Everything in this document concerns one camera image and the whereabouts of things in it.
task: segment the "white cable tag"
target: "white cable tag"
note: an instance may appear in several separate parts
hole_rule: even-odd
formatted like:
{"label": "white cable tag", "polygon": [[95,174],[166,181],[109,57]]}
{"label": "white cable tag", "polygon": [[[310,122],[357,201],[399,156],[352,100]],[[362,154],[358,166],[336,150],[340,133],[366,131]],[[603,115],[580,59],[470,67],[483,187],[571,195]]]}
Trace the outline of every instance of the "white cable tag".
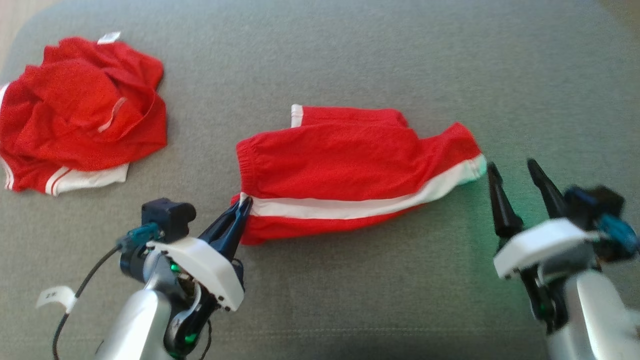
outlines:
{"label": "white cable tag", "polygon": [[36,302],[36,309],[50,302],[63,304],[67,309],[67,314],[69,314],[76,304],[76,293],[68,286],[56,286],[46,289],[40,293]]}
{"label": "white cable tag", "polygon": [[120,38],[120,31],[116,31],[113,33],[108,33],[105,34],[103,37],[98,39],[98,45],[101,44],[111,44],[112,42],[114,42],[115,40],[118,40],[118,38]]}

